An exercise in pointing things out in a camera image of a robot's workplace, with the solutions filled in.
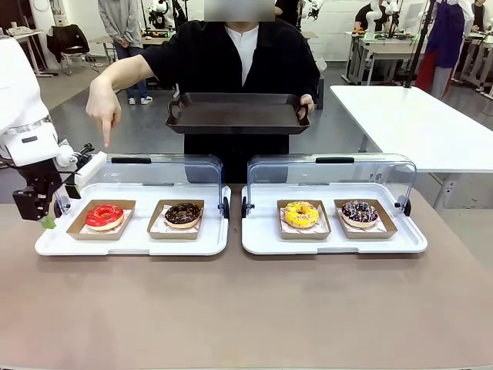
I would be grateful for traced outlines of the person's right hand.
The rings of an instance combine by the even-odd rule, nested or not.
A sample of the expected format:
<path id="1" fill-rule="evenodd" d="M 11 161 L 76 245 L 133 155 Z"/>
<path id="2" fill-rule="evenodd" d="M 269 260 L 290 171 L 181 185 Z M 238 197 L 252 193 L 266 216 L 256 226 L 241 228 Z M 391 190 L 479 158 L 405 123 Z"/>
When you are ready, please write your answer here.
<path id="1" fill-rule="evenodd" d="M 122 109 L 107 76 L 101 74 L 90 83 L 86 112 L 101 129 L 104 146 L 108 147 L 111 131 L 120 122 Z"/>

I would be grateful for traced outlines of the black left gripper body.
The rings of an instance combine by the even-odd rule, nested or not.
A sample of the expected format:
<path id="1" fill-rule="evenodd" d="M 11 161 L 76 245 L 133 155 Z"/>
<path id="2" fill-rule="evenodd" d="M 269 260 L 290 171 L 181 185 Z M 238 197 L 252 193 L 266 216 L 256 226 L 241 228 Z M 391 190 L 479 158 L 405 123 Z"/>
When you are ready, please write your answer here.
<path id="1" fill-rule="evenodd" d="M 62 185 L 58 170 L 49 166 L 21 166 L 18 173 L 25 179 L 26 185 L 18 193 L 31 197 L 52 197 Z"/>

